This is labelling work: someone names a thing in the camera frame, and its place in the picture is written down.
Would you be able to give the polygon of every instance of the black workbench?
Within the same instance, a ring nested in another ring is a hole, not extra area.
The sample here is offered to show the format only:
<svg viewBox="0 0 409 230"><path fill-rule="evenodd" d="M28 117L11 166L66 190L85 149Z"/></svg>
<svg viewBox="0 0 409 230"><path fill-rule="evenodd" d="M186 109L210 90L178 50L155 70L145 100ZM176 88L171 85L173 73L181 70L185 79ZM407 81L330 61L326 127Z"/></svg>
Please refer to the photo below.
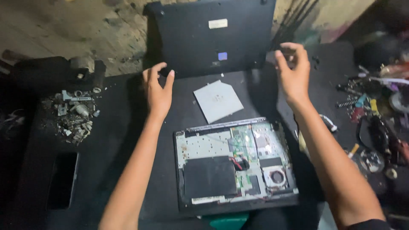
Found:
<svg viewBox="0 0 409 230"><path fill-rule="evenodd" d="M335 137L340 145L351 149L356 142L354 136L356 125L349 122L346 110L335 109L337 101L346 99L345 94L336 92L335 85L346 83L345 74L356 73L353 47L348 43L324 44L308 48L308 54L309 57L317 55L320 59L318 70L311 68L310 99L320 114L329 117L339 127ZM270 121L282 121L300 191L300 206L273 211L279 213L278 216L282 218L285 216L287 222L292 222L292 225L306 227L303 219L309 219L309 225L312 228L314 225L316 227L321 214L317 205L324 197L311 163L298 151L294 133L297 127L292 111L278 86L274 66L270 63L273 59L274 54L270 53L265 67L260 71L232 72L225 73L224 77L218 74L175 81L172 106L160 132L151 179L140 214L142 220L140 229L143 229L144 223L148 221L182 218L178 213L172 133L206 125L193 91L217 80L232 85L244 106L243 110L217 123L261 116L267 117ZM91 135L79 147L61 142L54 129L44 128L44 122L48 121L44 120L45 111L41 106L38 107L25 153L18 193L9 211L7 222L9 227L13 229L97 227L109 195L144 124L146 103L140 82L141 76L138 74L106 78L104 87L107 87L107 90L103 90L102 98L96 100L97 109L101 110L101 114L93 119ZM56 154L71 151L78 151L81 155L74 200L68 210L47 213L45 205L53 161ZM252 206L254 209L262 207L265 205ZM218 207L218 211L229 211L223 209L226 208ZM207 223L198 219L185 221L181 226L177 222L166 224L168 229L201 229L205 225ZM161 229L161 226L156 224L154 228Z"/></svg>

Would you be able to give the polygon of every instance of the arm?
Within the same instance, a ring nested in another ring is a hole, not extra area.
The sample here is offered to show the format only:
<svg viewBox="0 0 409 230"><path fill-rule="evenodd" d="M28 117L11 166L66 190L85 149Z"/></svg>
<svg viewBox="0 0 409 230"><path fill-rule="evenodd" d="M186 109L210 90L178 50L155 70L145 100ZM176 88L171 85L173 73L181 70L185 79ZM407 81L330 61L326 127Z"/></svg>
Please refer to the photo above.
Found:
<svg viewBox="0 0 409 230"><path fill-rule="evenodd" d="M276 51L277 70L338 228L370 219L385 220L372 188L325 126L308 97L310 63L307 52L300 44L283 43L281 46L296 50L294 70L288 68L282 52Z"/></svg>
<svg viewBox="0 0 409 230"><path fill-rule="evenodd" d="M174 71L169 73L166 85L158 83L158 71L166 67L160 63L143 72L150 107L144 129L118 183L109 199L99 228L137 229L138 217L155 159L159 131L172 100Z"/></svg>

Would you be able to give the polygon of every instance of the blue sticker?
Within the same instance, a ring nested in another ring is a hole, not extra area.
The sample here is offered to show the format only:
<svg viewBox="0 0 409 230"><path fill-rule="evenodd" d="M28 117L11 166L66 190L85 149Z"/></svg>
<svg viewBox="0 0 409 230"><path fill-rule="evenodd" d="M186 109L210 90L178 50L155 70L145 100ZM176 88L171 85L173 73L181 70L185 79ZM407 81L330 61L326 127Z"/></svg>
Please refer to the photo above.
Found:
<svg viewBox="0 0 409 230"><path fill-rule="evenodd" d="M227 60L227 52L219 53L219 61Z"/></svg>

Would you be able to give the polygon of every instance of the laptop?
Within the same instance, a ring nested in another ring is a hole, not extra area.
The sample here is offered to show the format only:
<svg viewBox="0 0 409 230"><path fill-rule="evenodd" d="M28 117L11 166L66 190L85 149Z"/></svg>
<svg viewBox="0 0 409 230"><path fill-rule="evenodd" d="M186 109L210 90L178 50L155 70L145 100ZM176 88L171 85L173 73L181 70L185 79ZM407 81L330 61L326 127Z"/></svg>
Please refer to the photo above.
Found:
<svg viewBox="0 0 409 230"><path fill-rule="evenodd" d="M275 4L275 0L148 4L162 40L162 60L168 63L165 72L174 70L178 79L262 68Z"/></svg>
<svg viewBox="0 0 409 230"><path fill-rule="evenodd" d="M297 200L281 123L260 117L190 128L173 138L180 211Z"/></svg>

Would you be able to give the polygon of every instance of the concrete wall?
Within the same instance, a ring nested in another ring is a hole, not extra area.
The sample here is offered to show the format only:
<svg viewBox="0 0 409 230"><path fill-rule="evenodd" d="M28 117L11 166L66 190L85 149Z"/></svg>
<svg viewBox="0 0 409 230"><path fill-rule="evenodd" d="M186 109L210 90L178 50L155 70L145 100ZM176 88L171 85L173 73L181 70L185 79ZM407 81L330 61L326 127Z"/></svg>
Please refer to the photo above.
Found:
<svg viewBox="0 0 409 230"><path fill-rule="evenodd" d="M189 0L162 0L163 4ZM142 70L149 0L2 0L0 51L31 57L91 55L107 76ZM277 0L274 42L328 43L374 0Z"/></svg>

